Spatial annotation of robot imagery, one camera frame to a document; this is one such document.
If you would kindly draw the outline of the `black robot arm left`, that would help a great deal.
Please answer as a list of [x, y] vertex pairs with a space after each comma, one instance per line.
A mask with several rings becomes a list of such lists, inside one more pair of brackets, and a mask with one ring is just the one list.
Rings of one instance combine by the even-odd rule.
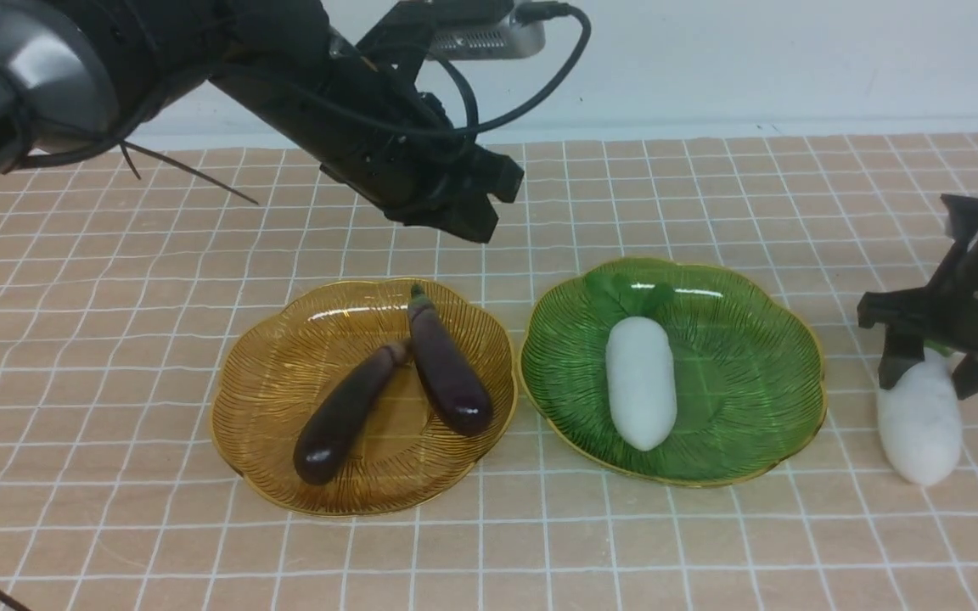
[[523, 169], [450, 134], [419, 48], [351, 45], [318, 1], [0, 1], [0, 176], [96, 158], [209, 82], [388, 220], [488, 243]]

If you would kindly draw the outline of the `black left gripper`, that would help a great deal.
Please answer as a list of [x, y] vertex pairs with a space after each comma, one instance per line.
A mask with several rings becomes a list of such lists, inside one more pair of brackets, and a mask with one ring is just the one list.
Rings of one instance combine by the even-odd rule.
[[392, 67], [331, 30], [263, 32], [236, 43], [212, 84], [404, 226], [488, 244], [526, 171], [449, 135], [449, 121]]

